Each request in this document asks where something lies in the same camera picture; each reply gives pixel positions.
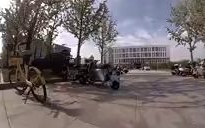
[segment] road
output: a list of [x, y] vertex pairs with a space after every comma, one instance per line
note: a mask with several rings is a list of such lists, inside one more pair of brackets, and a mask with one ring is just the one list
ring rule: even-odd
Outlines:
[[23, 104], [14, 90], [2, 91], [0, 103], [9, 124], [4, 127], [205, 128], [205, 80], [160, 71], [131, 71], [121, 79], [118, 91], [47, 85], [46, 105], [33, 100]]

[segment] yellow bicycle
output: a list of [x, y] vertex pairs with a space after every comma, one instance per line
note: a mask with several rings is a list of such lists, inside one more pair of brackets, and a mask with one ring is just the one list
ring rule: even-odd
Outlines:
[[44, 103], [47, 99], [46, 82], [44, 77], [41, 75], [41, 71], [36, 67], [29, 64], [29, 58], [31, 57], [30, 50], [20, 50], [18, 45], [17, 56], [9, 58], [9, 81], [14, 82], [25, 82], [24, 86], [15, 87], [17, 93], [23, 95], [27, 91], [25, 103], [28, 99], [30, 92], [32, 92], [35, 99], [41, 103]]

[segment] blue sky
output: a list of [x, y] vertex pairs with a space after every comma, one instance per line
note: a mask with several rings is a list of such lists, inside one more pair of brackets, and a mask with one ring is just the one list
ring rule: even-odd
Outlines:
[[[117, 21], [119, 35], [115, 46], [167, 44], [171, 46], [171, 59], [189, 59], [187, 48], [175, 47], [176, 42], [167, 38], [166, 19], [170, 15], [170, 5], [177, 0], [108, 0], [110, 14]], [[9, 0], [0, 0], [0, 7], [5, 7]], [[72, 54], [76, 55], [77, 40], [68, 32], [61, 30], [61, 34], [55, 40], [58, 44], [67, 44], [72, 48]], [[195, 58], [205, 58], [205, 47], [199, 44], [195, 51]], [[94, 54], [100, 58], [98, 49], [92, 42], [86, 41], [81, 48], [82, 56], [88, 57]]]

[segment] bicycle basket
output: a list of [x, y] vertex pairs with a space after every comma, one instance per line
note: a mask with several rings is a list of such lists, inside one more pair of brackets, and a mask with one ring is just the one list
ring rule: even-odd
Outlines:
[[16, 66], [18, 64], [23, 64], [23, 58], [22, 57], [11, 57], [9, 59], [9, 66]]

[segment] parked car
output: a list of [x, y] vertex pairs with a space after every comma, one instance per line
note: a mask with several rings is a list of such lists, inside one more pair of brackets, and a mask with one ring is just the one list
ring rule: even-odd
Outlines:
[[150, 70], [150, 67], [149, 67], [149, 66], [144, 66], [144, 67], [143, 67], [143, 70], [149, 71], [149, 70]]

